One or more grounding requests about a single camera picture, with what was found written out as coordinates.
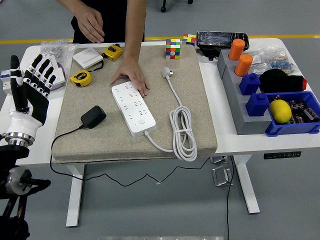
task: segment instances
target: blue bin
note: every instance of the blue bin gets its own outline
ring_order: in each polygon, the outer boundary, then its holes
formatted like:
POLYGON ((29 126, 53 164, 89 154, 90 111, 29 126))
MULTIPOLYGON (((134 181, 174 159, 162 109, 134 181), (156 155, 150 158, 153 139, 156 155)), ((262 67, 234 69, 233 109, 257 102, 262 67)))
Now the blue bin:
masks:
MULTIPOLYGON (((297 91, 297 92, 278 92, 278 93, 265 93, 269 102, 271 103, 273 98, 277 95, 286 102, 290 101, 301 101, 304 100, 309 108, 320 116, 320 104, 316 99, 315 95, 311 91, 297 91)), ((320 122, 308 122, 308 123, 297 123, 297 124, 276 124, 273 119, 270 109, 268 108, 272 122, 265 130, 265 134, 268 137, 276 137, 283 134, 317 134, 320 129, 320 122)))

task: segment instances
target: black cable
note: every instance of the black cable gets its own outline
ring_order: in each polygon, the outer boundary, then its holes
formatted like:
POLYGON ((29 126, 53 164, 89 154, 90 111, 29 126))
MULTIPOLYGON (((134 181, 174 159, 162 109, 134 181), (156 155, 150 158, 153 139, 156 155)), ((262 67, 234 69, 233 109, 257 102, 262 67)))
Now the black cable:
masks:
MULTIPOLYGON (((56 142, 56 140, 57 140, 58 138, 60 138, 60 137, 62 137, 62 136, 64 136, 64 135, 67 135, 67 134, 71 134, 71 133, 73 133, 73 132, 75 132, 75 131, 77 131, 77 130, 79 130, 79 129, 82 129, 83 127, 84 127, 84 125, 78 127, 78 128, 75 129, 75 130, 72 130, 72 131, 69 131, 69 132, 66 132, 66 133, 63 133, 63 134, 57 136, 57 137, 53 140, 53 142, 52 142, 52 144, 51 144, 51 150, 52 150, 52 148, 53 148, 53 146, 54 146, 54 143, 56 142)), ((158 181, 156 178, 154 178, 153 176, 150 176, 148 173, 146 173, 143 177, 141 177, 141 178, 139 178, 139 179, 135 180, 134 182, 132 182, 132 183, 130 183, 130 184, 127 184, 127 185, 122 184, 122 183, 119 182, 118 180, 116 180, 116 179, 112 178, 111 176, 109 176, 107 173, 103 173, 103 174, 98 175, 98 176, 92 176, 92 177, 89 177, 89 178, 80 178, 80 177, 77 177, 77 176, 74 176, 74 175, 71 175, 71 174, 68 174, 68 173, 58 172, 58 171, 54 170, 53 167, 52 167, 52 154, 50 155, 50 168, 51 168, 51 170, 52 170, 54 173, 56 173, 56 174, 73 177, 73 178, 78 179, 78 180, 81 180, 81 181, 89 181, 89 180, 91 180, 91 179, 96 179, 96 178, 100 178, 100 177, 102 177, 102 176, 107 176, 109 179, 111 179, 112 181, 120 184, 122 187, 128 187, 128 186, 130 186, 130 185, 132 185, 132 184, 135 184, 136 182, 144 179, 146 176, 154 179, 155 181, 157 181, 158 184, 160 184, 160 183, 162 183, 164 180, 166 180, 171 174, 173 174, 174 171, 175 171, 177 168, 180 168, 180 169, 200 170, 200 169, 203 168, 203 166, 206 164, 206 162, 207 162, 209 159, 210 159, 210 157, 209 157, 207 160, 205 160, 205 162, 202 164, 202 166, 201 166, 200 168, 176 166, 176 167, 174 168, 174 170, 173 170, 168 176, 166 176, 163 180, 161 180, 161 181, 158 181)))
POLYGON ((230 193, 230 188, 231 188, 231 184, 232 184, 232 180, 234 179, 234 157, 230 156, 231 158, 231 163, 232 163, 232 176, 231 176, 231 181, 230 181, 230 185, 228 188, 228 194, 226 195, 226 226, 227 226, 227 240, 229 240, 229 193, 230 193))
POLYGON ((88 72, 89 72, 89 73, 92 73, 92 72, 94 72, 94 71, 96 71, 96 70, 102 69, 103 67, 104 67, 104 60, 101 61, 101 66, 100 66, 100 67, 97 67, 97 68, 95 68, 95 69, 93 69, 93 70, 90 70, 90 71, 88 71, 88 72))

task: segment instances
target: white device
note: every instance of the white device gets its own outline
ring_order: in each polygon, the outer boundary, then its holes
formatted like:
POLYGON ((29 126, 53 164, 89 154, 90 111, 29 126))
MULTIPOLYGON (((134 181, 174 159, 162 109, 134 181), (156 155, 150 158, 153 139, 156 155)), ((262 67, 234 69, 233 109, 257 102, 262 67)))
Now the white device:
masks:
POLYGON ((87 69, 92 65, 95 65, 101 62, 104 58, 101 56, 96 50, 92 47, 89 47, 75 55, 73 55, 73 59, 80 64, 81 67, 87 69))
POLYGON ((113 86, 112 95, 133 137, 156 130, 156 120, 131 81, 113 86))
POLYGON ((10 85, 10 70, 1 71, 0 79, 3 83, 3 91, 6 94, 11 94, 11 85, 10 85))

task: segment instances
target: white power strip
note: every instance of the white power strip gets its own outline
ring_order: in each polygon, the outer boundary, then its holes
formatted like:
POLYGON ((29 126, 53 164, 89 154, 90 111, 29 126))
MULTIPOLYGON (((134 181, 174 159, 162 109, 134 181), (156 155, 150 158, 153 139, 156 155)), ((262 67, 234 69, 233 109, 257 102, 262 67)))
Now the white power strip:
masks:
POLYGON ((133 137, 156 130, 156 121, 131 81, 112 87, 112 95, 133 137))

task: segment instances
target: orange cylinder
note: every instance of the orange cylinder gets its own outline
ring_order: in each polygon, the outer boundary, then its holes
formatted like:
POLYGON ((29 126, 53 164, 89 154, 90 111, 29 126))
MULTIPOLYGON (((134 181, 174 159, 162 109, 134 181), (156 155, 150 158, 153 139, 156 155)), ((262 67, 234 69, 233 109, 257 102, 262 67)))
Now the orange cylinder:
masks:
POLYGON ((242 39, 233 40, 229 53, 229 58, 231 60, 238 61, 241 54, 244 51, 245 45, 246 43, 242 39))
POLYGON ((248 74, 251 64, 254 58, 249 54, 242 54, 238 61, 238 65, 235 68, 234 73, 239 77, 243 77, 245 74, 248 74))

